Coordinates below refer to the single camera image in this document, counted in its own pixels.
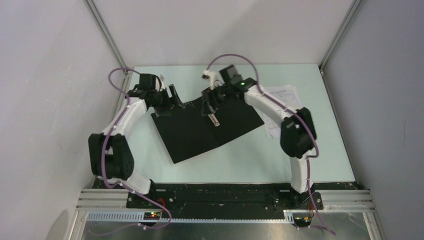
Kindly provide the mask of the red folder with black inside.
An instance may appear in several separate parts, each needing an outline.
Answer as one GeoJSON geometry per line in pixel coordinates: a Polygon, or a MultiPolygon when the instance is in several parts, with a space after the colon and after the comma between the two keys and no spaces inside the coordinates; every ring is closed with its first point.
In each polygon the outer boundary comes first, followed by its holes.
{"type": "Polygon", "coordinates": [[[169,116],[151,118],[174,164],[219,148],[264,125],[257,111],[231,99],[215,113],[202,115],[202,99],[174,108],[169,116]]]}

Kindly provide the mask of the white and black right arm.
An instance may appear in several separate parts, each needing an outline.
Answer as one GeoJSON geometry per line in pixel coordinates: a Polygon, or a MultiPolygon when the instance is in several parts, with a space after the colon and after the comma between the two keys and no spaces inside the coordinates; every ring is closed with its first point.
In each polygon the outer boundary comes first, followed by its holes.
{"type": "Polygon", "coordinates": [[[318,153],[317,134],[312,115],[306,107],[295,108],[271,95],[253,78],[243,78],[234,65],[219,71],[223,80],[219,84],[217,73],[204,70],[202,78],[209,82],[201,92],[203,115],[215,114],[230,100],[240,100],[269,117],[279,125],[280,146],[290,158],[291,204],[303,209],[311,201],[307,191],[311,189],[311,173],[309,159],[312,151],[318,153]]]}

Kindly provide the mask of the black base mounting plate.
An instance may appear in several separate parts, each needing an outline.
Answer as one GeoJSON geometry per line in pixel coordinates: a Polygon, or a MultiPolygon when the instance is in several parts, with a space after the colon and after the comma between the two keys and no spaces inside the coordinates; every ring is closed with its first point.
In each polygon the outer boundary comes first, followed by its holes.
{"type": "Polygon", "coordinates": [[[311,188],[308,192],[296,193],[289,183],[267,184],[188,184],[156,183],[147,197],[129,193],[126,208],[167,208],[172,218],[283,218],[283,211],[311,211],[313,207],[323,209],[321,194],[311,188]]]}

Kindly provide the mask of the aluminium frame rail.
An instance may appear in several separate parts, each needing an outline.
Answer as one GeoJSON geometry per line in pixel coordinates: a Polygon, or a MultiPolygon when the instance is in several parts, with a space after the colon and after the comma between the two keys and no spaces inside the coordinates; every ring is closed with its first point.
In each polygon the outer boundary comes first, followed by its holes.
{"type": "Polygon", "coordinates": [[[102,35],[107,47],[109,48],[114,60],[116,61],[116,63],[118,64],[119,67],[127,67],[128,65],[126,64],[121,52],[119,51],[119,48],[112,36],[112,34],[110,33],[103,17],[102,14],[100,12],[100,10],[98,9],[96,3],[94,0],[83,0],[84,4],[87,7],[87,10],[89,12],[89,14],[91,15],[94,23],[96,24],[100,34],[102,35]]]}

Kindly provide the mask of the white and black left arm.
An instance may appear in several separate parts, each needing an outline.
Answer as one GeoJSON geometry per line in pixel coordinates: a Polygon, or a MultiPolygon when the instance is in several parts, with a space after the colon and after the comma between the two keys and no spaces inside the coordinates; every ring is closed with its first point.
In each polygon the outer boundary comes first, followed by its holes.
{"type": "Polygon", "coordinates": [[[150,108],[161,117],[185,105],[173,84],[165,85],[159,76],[150,73],[139,74],[139,82],[123,94],[123,105],[111,123],[101,133],[92,133],[88,138],[91,171],[112,188],[120,185],[140,193],[138,201],[145,208],[152,208],[158,195],[150,190],[152,180],[136,170],[128,137],[150,108]]]}

